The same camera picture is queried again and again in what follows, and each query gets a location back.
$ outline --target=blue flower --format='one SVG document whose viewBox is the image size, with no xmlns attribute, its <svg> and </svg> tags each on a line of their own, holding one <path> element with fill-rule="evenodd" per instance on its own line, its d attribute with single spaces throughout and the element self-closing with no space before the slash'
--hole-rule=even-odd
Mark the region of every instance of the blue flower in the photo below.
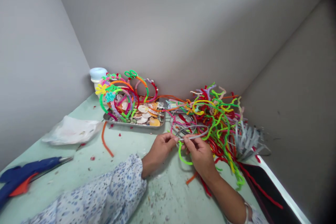
<svg viewBox="0 0 336 224">
<path fill-rule="evenodd" d="M 108 92 L 105 95 L 105 99 L 106 99 L 107 102 L 114 101 L 115 97 L 116 97 L 116 95 L 113 92 Z"/>
</svg>

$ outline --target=hand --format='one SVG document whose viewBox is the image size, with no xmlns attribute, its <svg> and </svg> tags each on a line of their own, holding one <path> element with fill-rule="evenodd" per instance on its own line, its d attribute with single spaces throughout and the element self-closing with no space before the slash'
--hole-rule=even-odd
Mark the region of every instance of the hand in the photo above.
<svg viewBox="0 0 336 224">
<path fill-rule="evenodd" d="M 219 176 L 210 146 L 201 138 L 189 139 L 189 137 L 194 136 L 195 135 L 188 134 L 183 137 L 184 145 L 182 146 L 182 149 L 188 148 L 187 154 L 191 154 L 191 160 L 194 167 L 204 180 Z"/>
<path fill-rule="evenodd" d="M 141 177 L 143 179 L 159 168 L 167 159 L 171 149 L 176 146 L 178 140 L 179 138 L 172 133 L 164 133 L 155 138 L 150 151 L 142 159 Z"/>
</svg>

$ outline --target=plastic bag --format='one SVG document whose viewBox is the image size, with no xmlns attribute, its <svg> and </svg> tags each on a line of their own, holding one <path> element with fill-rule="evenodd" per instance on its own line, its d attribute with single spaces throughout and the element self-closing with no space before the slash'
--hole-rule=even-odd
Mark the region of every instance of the plastic bag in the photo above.
<svg viewBox="0 0 336 224">
<path fill-rule="evenodd" d="M 100 121 L 79 120 L 66 115 L 42 138 L 42 142 L 51 145 L 87 143 L 102 129 L 103 124 Z"/>
</svg>

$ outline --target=green table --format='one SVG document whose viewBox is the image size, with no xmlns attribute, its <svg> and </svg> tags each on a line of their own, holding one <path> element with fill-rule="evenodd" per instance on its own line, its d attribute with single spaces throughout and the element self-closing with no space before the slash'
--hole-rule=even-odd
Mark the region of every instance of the green table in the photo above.
<svg viewBox="0 0 336 224">
<path fill-rule="evenodd" d="M 97 96 L 93 94 L 69 116 L 101 121 L 103 114 Z M 114 158 L 104 148 L 101 133 L 77 152 L 78 145 L 51 146 L 38 140 L 4 171 L 17 165 L 54 156 L 74 156 L 74 160 L 31 183 L 28 193 L 12 198 L 0 213 L 0 223 L 16 224 L 33 217 L 62 192 L 73 190 L 95 176 L 113 170 L 132 153 L 137 153 L 142 158 L 151 148 L 156 135 L 167 132 L 169 128 L 168 122 L 159 130 L 136 127 L 130 129 L 117 125 L 109 129 L 107 126 L 105 141 L 114 153 Z M 90 160 L 92 156 L 96 158 L 94 161 Z M 223 162 L 219 162 L 217 166 L 223 169 L 221 176 L 236 188 L 236 178 L 231 174 L 229 166 Z M 224 217 L 217 203 L 206 196 L 200 181 L 193 180 L 186 185 L 186 180 L 193 173 L 193 166 L 185 165 L 179 160 L 176 148 L 162 169 L 148 178 L 146 193 L 129 223 L 224 223 Z M 247 184 L 243 186 L 240 194 L 260 210 Z"/>
</svg>

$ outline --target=floral sleeve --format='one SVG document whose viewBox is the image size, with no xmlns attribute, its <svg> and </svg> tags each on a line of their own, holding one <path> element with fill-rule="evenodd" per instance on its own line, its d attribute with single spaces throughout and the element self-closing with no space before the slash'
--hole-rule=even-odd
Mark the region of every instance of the floral sleeve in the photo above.
<svg viewBox="0 0 336 224">
<path fill-rule="evenodd" d="M 254 206 L 245 203 L 246 205 L 249 205 L 252 209 L 252 220 L 246 221 L 245 224 L 268 224 L 268 221 L 254 208 Z"/>
<path fill-rule="evenodd" d="M 145 193 L 142 161 L 131 155 L 112 172 L 60 195 L 41 213 L 23 224 L 126 224 Z"/>
</svg>

